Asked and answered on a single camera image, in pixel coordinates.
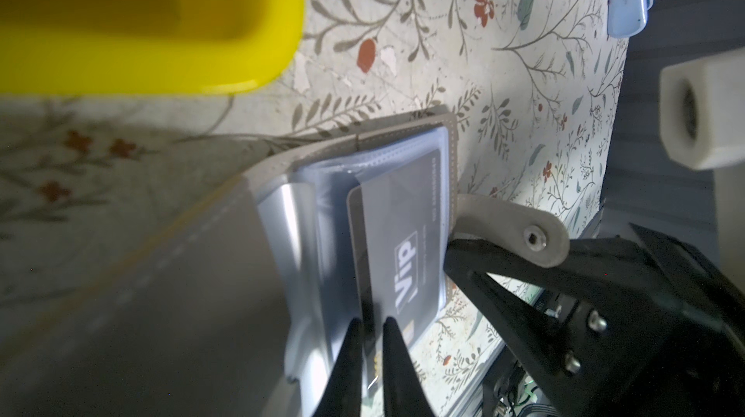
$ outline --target table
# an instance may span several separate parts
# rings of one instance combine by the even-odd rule
[[[306,0],[293,63],[255,92],[0,99],[0,346],[266,156],[448,109],[460,192],[599,207],[628,40],[606,0]],[[503,285],[524,299],[537,288]],[[435,412],[501,343],[452,284],[412,351]],[[381,393],[365,415],[381,415]]]

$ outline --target gray corrugated wall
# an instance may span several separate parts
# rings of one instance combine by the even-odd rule
[[[659,72],[744,45],[745,0],[655,0],[646,29],[629,42],[601,236],[627,235],[631,221],[692,243],[719,262],[712,173],[667,158],[659,138]]]

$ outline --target white plastic part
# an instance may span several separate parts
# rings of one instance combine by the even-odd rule
[[[673,161],[708,170],[745,160],[745,49],[668,66],[659,126]]]

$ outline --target yellow plastic bin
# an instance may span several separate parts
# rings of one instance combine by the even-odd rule
[[[247,91],[302,26],[303,0],[0,0],[0,92]]]

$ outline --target screw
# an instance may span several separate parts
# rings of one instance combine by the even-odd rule
[[[546,233],[535,225],[530,225],[522,232],[525,244],[534,252],[541,252],[546,248]]]
[[[592,310],[587,317],[587,326],[595,333],[603,333],[608,329],[608,321],[601,317],[597,310]]]
[[[572,351],[567,352],[564,355],[564,370],[567,372],[576,375],[580,372],[580,369],[582,369],[582,364],[580,361],[574,356],[574,353]]]

